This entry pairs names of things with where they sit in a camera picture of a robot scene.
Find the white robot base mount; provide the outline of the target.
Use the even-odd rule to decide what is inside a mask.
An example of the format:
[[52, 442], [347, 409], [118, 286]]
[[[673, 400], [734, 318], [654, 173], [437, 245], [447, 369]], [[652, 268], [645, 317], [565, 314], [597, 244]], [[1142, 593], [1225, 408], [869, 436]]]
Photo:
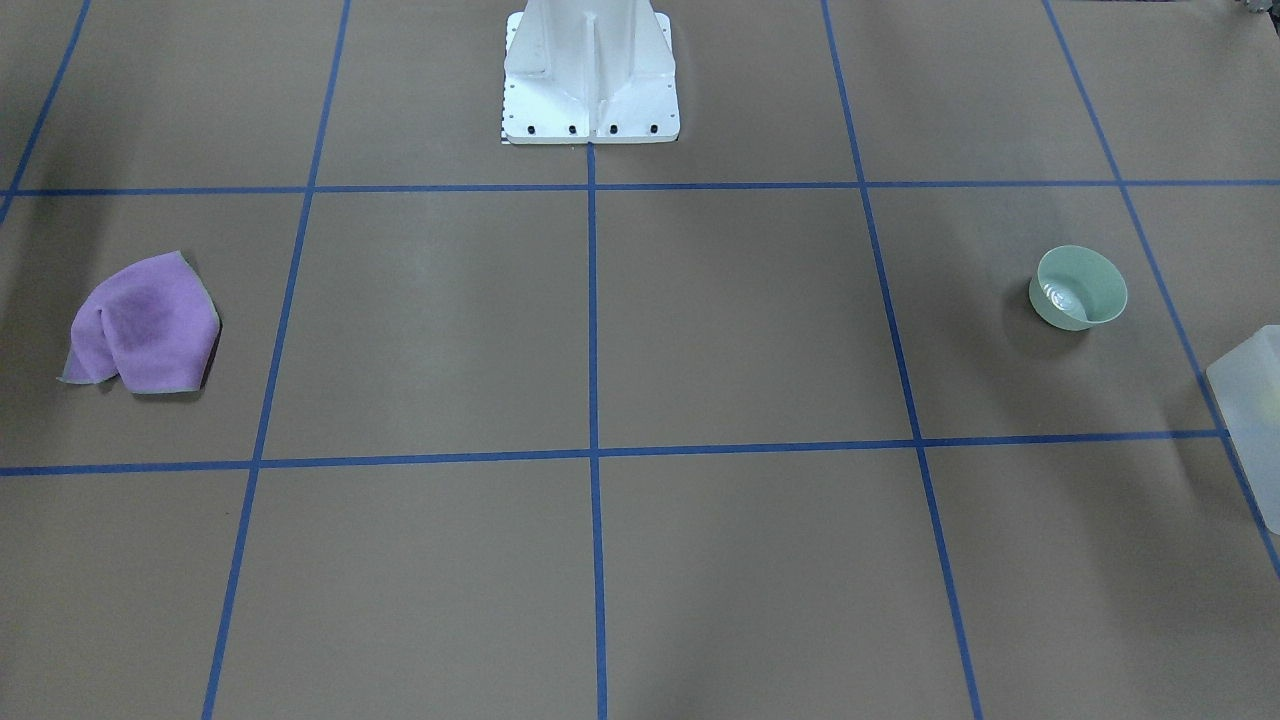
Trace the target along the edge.
[[678, 140], [672, 24], [652, 3], [529, 1], [504, 41], [503, 142]]

